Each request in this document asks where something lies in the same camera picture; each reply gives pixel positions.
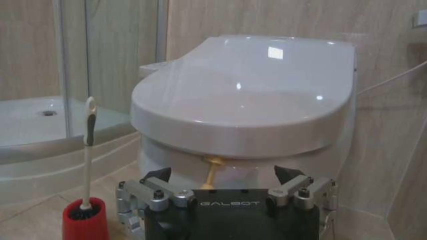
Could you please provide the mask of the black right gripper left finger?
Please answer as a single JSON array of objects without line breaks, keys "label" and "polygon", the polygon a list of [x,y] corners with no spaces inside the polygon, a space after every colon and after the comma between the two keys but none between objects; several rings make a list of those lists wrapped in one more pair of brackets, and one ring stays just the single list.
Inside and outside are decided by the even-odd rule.
[{"label": "black right gripper left finger", "polygon": [[195,192],[168,182],[172,175],[169,167],[150,171],[138,180],[121,181],[116,187],[116,210],[128,213],[149,209],[164,212],[169,206],[191,209],[196,204]]}]

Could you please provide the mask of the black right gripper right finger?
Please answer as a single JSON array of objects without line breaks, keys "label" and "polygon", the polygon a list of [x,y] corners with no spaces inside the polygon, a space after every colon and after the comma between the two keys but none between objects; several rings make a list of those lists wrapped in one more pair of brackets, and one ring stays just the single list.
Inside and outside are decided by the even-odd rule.
[{"label": "black right gripper right finger", "polygon": [[337,183],[335,180],[305,175],[299,169],[273,167],[279,187],[267,190],[267,198],[275,207],[284,207],[291,200],[300,209],[311,209],[316,203],[321,209],[337,208]]}]

